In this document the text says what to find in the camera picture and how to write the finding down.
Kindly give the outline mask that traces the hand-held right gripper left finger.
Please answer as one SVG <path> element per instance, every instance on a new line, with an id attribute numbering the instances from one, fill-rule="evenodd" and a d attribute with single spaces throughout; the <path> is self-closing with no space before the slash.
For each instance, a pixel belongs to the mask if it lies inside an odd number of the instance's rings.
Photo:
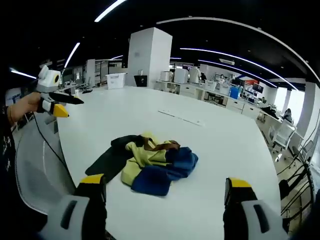
<path id="1" fill-rule="evenodd" d="M 40 240 L 104 240 L 106 238 L 106 177 L 83 178 L 73 194 L 50 209 L 37 234 Z"/>

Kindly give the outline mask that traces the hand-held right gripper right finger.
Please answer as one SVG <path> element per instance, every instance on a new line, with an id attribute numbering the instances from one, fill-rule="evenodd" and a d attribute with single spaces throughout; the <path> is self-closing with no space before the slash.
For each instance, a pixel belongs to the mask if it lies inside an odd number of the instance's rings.
<path id="1" fill-rule="evenodd" d="M 245 180 L 228 177 L 225 181 L 223 229 L 225 240 L 287 240 L 282 218 Z"/>

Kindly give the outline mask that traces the person's left hand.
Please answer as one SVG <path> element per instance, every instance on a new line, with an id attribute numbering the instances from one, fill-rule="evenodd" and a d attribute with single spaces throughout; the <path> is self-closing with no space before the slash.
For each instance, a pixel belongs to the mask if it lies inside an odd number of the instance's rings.
<path id="1" fill-rule="evenodd" d="M 10 106 L 8 116 L 11 123 L 19 121 L 26 113 L 36 112 L 41 100 L 39 92 L 32 92 Z"/>

